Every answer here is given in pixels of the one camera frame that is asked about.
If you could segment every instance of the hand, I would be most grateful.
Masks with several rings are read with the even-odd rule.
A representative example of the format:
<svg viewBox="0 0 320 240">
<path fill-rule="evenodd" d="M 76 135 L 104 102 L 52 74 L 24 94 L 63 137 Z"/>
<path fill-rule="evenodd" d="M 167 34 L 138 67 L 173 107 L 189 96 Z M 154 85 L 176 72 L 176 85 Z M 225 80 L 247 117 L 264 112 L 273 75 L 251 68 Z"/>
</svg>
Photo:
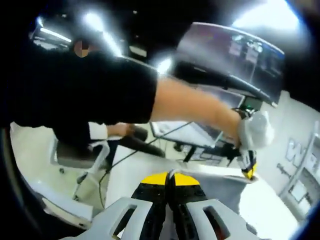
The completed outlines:
<svg viewBox="0 0 320 240">
<path fill-rule="evenodd" d="M 134 134 L 134 124 L 117 123 L 113 126 L 113 134 L 120 137 L 131 136 Z"/>
</svg>

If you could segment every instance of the shirt cuff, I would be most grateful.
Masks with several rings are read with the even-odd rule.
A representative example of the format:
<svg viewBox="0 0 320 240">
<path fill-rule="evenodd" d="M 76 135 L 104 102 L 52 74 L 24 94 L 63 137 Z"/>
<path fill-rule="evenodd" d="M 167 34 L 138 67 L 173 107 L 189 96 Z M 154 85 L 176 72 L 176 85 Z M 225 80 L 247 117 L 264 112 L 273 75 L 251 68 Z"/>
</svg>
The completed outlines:
<svg viewBox="0 0 320 240">
<path fill-rule="evenodd" d="M 89 122 L 89 132 L 91 140 L 106 140 L 108 139 L 108 130 L 105 124 Z"/>
</svg>

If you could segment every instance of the ceiling light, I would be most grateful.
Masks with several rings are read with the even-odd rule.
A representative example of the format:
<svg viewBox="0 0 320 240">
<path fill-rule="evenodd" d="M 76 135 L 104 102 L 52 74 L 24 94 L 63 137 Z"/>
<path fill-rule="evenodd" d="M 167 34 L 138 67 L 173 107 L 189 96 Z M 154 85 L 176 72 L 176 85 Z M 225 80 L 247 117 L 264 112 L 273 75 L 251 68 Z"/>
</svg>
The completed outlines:
<svg viewBox="0 0 320 240">
<path fill-rule="evenodd" d="M 140 55 L 142 57 L 147 57 L 147 51 L 136 46 L 129 46 L 129 49 L 132 53 Z"/>
<path fill-rule="evenodd" d="M 270 27 L 273 29 L 294 30 L 298 17 L 284 0 L 268 0 L 238 18 L 233 24 L 236 28 Z"/>
<path fill-rule="evenodd" d="M 159 66 L 157 67 L 157 71 L 160 74 L 165 74 L 171 67 L 172 60 L 171 58 L 167 58 L 166 60 L 162 61 Z"/>
<path fill-rule="evenodd" d="M 113 51 L 114 55 L 116 55 L 117 57 L 122 57 L 121 50 L 117 46 L 117 44 L 116 44 L 115 40 L 112 38 L 112 36 L 109 33 L 104 32 L 103 38 L 106 41 L 106 43 L 109 45 L 111 50 Z"/>
<path fill-rule="evenodd" d="M 41 26 L 41 27 L 44 27 L 44 23 L 43 23 L 43 20 L 42 20 L 42 18 L 41 17 L 37 17 L 36 18 L 36 22 Z"/>
<path fill-rule="evenodd" d="M 67 38 L 67 37 L 65 37 L 65 36 L 62 36 L 61 34 L 56 33 L 56 32 L 54 32 L 54 31 L 51 31 L 51 30 L 49 30 L 49 29 L 46 29 L 46 28 L 43 28 L 43 27 L 42 27 L 42 28 L 40 28 L 40 32 L 43 32 L 43 33 L 46 33 L 46 34 L 55 36 L 55 37 L 57 37 L 57 38 L 59 38 L 59 39 L 62 39 L 62 40 L 64 40 L 64 41 L 68 42 L 68 43 L 71 43 L 71 39 L 69 39 L 69 38 Z"/>
<path fill-rule="evenodd" d="M 99 32 L 104 31 L 104 23 L 98 15 L 94 13 L 88 13 L 87 15 L 85 15 L 84 21 L 94 30 Z"/>
</svg>

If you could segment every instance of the chair wheel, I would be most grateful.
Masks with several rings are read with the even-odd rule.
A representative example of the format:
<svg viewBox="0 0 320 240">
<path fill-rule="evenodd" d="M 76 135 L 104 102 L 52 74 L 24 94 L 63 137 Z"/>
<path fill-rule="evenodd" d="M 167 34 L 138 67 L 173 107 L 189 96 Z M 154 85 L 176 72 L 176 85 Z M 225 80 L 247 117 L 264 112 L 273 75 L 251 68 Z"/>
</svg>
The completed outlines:
<svg viewBox="0 0 320 240">
<path fill-rule="evenodd" d="M 75 195 L 74 198 L 73 198 L 73 200 L 79 202 L 80 198 L 79 198 L 77 195 Z"/>
<path fill-rule="evenodd" d="M 174 150 L 176 150 L 176 151 L 179 152 L 179 153 L 182 152 L 182 145 L 181 145 L 181 144 L 175 143 L 175 144 L 173 145 L 173 148 L 174 148 Z"/>
</svg>

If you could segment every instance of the wall lettering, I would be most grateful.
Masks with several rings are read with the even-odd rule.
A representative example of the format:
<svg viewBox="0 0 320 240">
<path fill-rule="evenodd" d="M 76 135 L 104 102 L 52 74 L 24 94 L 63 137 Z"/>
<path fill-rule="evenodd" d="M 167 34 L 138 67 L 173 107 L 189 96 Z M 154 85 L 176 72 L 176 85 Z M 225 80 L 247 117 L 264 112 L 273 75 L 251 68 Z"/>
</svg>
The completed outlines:
<svg viewBox="0 0 320 240">
<path fill-rule="evenodd" d="M 285 170 L 285 167 L 282 166 L 280 163 L 278 163 L 278 164 L 276 165 L 276 167 L 277 167 L 277 169 L 280 170 L 281 174 L 286 175 L 289 179 L 291 178 L 292 175 L 289 174 L 289 173 Z"/>
</svg>

